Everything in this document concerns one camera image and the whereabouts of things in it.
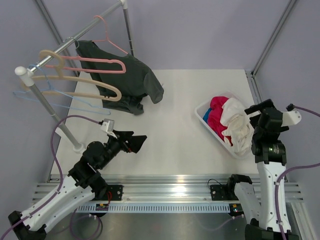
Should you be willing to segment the white Coca-Cola t-shirt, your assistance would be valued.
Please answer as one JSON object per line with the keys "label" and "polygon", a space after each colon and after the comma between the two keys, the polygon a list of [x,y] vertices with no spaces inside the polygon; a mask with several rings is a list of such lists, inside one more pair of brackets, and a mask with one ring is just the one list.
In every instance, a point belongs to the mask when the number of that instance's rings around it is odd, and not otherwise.
{"label": "white Coca-Cola t-shirt", "polygon": [[239,157],[251,151],[254,129],[245,113],[245,106],[236,98],[229,98],[222,106],[220,123],[226,127],[221,132],[224,143]]}

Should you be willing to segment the pink plastic hanger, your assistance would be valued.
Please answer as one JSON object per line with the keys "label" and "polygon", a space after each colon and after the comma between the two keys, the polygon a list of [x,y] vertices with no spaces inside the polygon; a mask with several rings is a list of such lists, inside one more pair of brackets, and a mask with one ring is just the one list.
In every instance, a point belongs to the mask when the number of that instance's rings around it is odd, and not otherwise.
{"label": "pink plastic hanger", "polygon": [[[125,74],[127,72],[126,65],[118,59],[104,59],[104,58],[89,58],[82,56],[67,56],[67,55],[57,55],[56,58],[59,61],[58,65],[46,64],[46,68],[59,69],[59,70],[68,70],[68,71],[77,71],[77,72],[86,72],[86,73],[99,73],[99,74]],[[93,68],[79,68],[79,67],[70,67],[65,66],[65,60],[75,60],[86,63],[101,63],[101,64],[117,64],[120,66],[119,70],[104,70],[104,69],[93,69]]]}

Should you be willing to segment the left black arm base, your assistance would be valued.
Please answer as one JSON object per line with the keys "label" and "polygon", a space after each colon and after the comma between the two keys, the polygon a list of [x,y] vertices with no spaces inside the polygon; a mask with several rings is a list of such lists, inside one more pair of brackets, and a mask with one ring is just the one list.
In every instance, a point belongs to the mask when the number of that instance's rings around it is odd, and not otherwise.
{"label": "left black arm base", "polygon": [[93,201],[121,201],[123,188],[121,184],[108,184],[95,193]]}

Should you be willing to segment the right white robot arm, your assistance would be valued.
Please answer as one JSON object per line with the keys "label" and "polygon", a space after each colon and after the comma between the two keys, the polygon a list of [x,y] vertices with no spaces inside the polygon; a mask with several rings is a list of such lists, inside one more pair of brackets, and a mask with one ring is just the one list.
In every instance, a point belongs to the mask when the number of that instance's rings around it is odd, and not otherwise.
{"label": "right white robot arm", "polygon": [[247,175],[232,174],[226,184],[226,193],[238,199],[242,207],[247,240],[297,240],[288,219],[285,197],[287,152],[279,140],[290,125],[299,123],[299,113],[281,112],[271,99],[245,110],[254,128],[251,151],[260,178],[261,196],[257,198],[253,182]]}

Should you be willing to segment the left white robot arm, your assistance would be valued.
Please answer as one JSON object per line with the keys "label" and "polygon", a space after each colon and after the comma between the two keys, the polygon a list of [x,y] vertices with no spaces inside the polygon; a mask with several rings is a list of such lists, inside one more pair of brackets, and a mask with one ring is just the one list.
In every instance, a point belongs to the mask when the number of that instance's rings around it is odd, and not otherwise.
{"label": "left white robot arm", "polygon": [[114,130],[106,143],[91,142],[80,160],[51,192],[20,212],[13,211],[8,220],[19,240],[43,240],[64,217],[91,200],[110,197],[112,189],[100,171],[121,151],[138,153],[146,135]]}

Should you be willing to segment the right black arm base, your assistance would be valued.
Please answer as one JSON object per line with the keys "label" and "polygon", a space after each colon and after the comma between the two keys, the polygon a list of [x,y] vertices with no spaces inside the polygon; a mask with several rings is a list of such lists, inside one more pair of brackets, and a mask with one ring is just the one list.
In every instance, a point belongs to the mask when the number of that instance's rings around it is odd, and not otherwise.
{"label": "right black arm base", "polygon": [[238,201],[234,190],[227,185],[212,184],[209,186],[212,201]]}

